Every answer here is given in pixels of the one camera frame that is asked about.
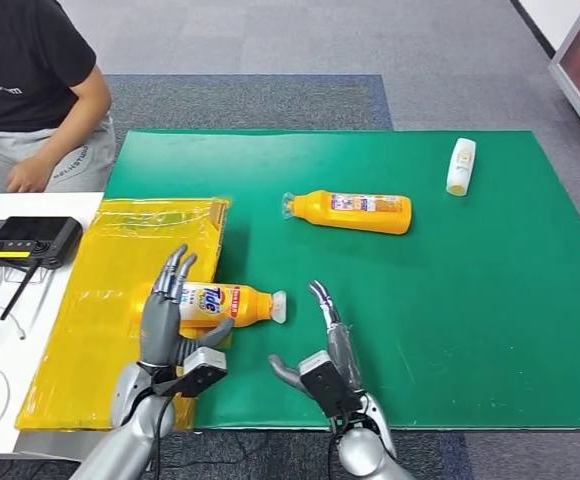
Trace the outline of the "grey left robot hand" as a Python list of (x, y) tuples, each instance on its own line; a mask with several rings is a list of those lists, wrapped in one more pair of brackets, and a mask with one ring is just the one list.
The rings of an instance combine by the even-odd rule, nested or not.
[(216, 347), (234, 327), (231, 318), (199, 338), (180, 333), (181, 307), (187, 278), (196, 261), (182, 244), (170, 254), (147, 297), (141, 319), (138, 363), (144, 367), (181, 366), (200, 347)]

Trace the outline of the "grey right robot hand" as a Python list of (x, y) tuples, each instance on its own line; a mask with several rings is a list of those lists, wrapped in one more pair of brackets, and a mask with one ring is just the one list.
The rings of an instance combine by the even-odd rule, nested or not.
[[(309, 284), (309, 289), (316, 298), (324, 316), (327, 336), (326, 352), (329, 358), (349, 387), (353, 390), (360, 390), (362, 387), (360, 370), (350, 339), (348, 327), (341, 320), (334, 301), (323, 284), (318, 280), (313, 280)], [(269, 355), (267, 361), (278, 378), (313, 399), (313, 396), (301, 380), (299, 370), (287, 366), (276, 354)]]

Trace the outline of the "person's hand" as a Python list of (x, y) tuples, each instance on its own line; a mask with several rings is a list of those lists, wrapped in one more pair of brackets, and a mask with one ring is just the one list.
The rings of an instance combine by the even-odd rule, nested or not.
[(52, 177), (56, 163), (40, 155), (33, 155), (13, 166), (7, 177), (8, 193), (41, 193)]

